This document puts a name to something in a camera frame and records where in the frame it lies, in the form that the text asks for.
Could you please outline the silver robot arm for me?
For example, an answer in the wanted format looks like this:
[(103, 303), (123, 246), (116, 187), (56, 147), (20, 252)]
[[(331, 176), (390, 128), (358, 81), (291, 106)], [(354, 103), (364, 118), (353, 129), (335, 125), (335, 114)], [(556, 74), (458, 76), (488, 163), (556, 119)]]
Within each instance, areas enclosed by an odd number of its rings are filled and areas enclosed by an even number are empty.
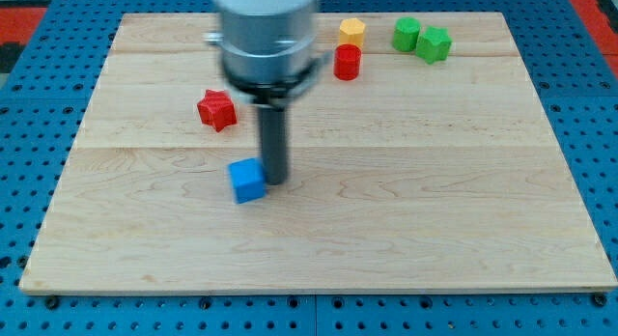
[(219, 30), (207, 36), (220, 49), (229, 86), (257, 110), (266, 182), (289, 176), (287, 111), (318, 81), (325, 55), (315, 53), (318, 0), (211, 0)]

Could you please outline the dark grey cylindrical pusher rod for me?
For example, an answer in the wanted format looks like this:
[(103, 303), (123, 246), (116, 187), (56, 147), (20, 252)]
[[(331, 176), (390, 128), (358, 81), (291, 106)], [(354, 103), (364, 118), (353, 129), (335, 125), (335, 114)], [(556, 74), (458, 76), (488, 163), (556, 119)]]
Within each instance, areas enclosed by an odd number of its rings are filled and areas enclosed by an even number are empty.
[(259, 108), (258, 130), (266, 182), (270, 185), (281, 184), (289, 173), (286, 111)]

